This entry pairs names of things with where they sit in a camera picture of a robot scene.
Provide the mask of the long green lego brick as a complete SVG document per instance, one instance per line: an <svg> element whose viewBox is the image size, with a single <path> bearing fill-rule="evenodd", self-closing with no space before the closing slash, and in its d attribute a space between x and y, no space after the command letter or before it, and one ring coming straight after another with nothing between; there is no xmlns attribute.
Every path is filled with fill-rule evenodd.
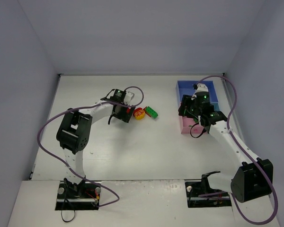
<svg viewBox="0 0 284 227"><path fill-rule="evenodd" d="M158 117L158 113L156 112L156 111L154 111L151 107L149 107L149 106L147 106L147 107L145 107L144 108L144 111L145 111L145 113L149 116L149 117L151 117L151 118L153 118L153 119L156 119L157 117Z"/></svg>

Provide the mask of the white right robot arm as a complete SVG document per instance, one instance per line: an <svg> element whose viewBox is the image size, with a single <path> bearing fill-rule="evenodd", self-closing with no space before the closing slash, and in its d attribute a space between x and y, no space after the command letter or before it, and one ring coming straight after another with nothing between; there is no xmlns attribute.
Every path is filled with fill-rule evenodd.
<svg viewBox="0 0 284 227"><path fill-rule="evenodd" d="M183 95L178 114L200 124L203 132L215 138L232 160L231 170L217 170L202 175L201 182L206 193L215 190L232 193L240 203L271 194L269 183L273 178L272 163L258 157L236 133L231 132L227 117L211 104L209 92Z"/></svg>

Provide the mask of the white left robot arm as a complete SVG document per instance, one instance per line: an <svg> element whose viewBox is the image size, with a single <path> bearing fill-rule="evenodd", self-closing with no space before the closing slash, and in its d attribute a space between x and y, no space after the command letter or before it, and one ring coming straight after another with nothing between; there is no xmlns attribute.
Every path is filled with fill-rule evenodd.
<svg viewBox="0 0 284 227"><path fill-rule="evenodd" d="M71 111L63 117L56 139L68 164L63 182L69 196L80 198L86 190L83 150L88 144L92 124L105 117L128 123L135 110L129 106L133 98L134 93L130 91L115 89L112 96L100 99L94 108Z"/></svg>

